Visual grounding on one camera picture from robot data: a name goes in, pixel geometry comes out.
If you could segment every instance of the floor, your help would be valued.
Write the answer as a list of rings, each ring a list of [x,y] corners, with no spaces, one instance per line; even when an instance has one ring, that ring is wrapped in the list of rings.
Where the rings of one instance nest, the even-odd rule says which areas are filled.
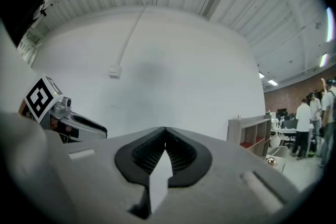
[[[282,174],[290,180],[299,191],[317,182],[322,176],[322,168],[318,166],[321,158],[303,158],[299,161],[288,154]],[[167,195],[167,180],[173,175],[171,162],[165,151],[150,176],[150,199],[154,213]]]
[[[299,191],[304,190],[322,176],[322,168],[318,166],[321,158],[303,158],[299,161],[288,155],[282,174],[290,180]]]

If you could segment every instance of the ceiling lamp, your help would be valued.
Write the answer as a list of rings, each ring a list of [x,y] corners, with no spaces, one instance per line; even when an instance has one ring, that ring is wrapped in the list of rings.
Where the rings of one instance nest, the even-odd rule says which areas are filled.
[[[326,64],[327,56],[328,56],[328,54],[322,55],[321,62],[320,62],[320,67],[323,67]]]
[[[334,39],[334,28],[335,28],[335,21],[331,8],[327,8],[327,16],[328,16],[327,42],[329,42]]]
[[[271,83],[273,86],[278,85],[278,83],[276,83],[274,80],[269,80],[268,82]]]

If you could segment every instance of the white shirt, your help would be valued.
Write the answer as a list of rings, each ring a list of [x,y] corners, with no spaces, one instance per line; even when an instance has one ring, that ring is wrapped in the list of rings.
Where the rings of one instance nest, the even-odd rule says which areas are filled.
[[[309,132],[309,124],[311,119],[310,107],[302,103],[296,111],[296,119],[298,120],[298,125],[296,130],[298,132]]]
[[[311,119],[313,121],[321,119],[321,114],[319,112],[321,108],[322,106],[321,106],[321,102],[319,99],[315,98],[315,100],[310,101]]]
[[[330,91],[332,91],[336,95],[335,87],[331,87]],[[330,91],[325,94],[325,99],[326,99],[325,106],[326,108],[330,107],[329,115],[327,118],[327,123],[331,123],[334,121],[333,116],[332,116],[333,106],[334,106],[334,96],[332,95]]]
[[[324,94],[324,96],[322,97],[322,100],[321,100],[321,107],[322,107],[322,111],[325,111],[325,109],[327,108],[327,105],[326,105],[326,93]]]

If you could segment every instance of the computer monitor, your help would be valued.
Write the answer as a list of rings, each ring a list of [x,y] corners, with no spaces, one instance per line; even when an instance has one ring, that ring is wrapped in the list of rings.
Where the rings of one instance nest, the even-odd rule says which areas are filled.
[[[282,115],[285,111],[287,111],[287,109],[278,109],[278,115]]]
[[[298,125],[298,120],[285,120],[283,121],[284,125],[283,128],[287,128],[287,129],[296,129],[296,126]]]

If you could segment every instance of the backpack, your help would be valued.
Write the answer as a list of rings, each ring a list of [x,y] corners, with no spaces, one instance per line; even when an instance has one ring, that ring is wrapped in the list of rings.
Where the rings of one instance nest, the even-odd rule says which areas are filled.
[[[329,91],[329,92],[332,94],[332,96],[334,96],[334,103],[333,103],[333,106],[332,106],[332,117],[333,117],[334,121],[336,121],[336,96],[332,91]]]
[[[316,152],[317,151],[317,140],[316,137],[312,137],[310,140],[310,147],[309,147],[309,152]]]

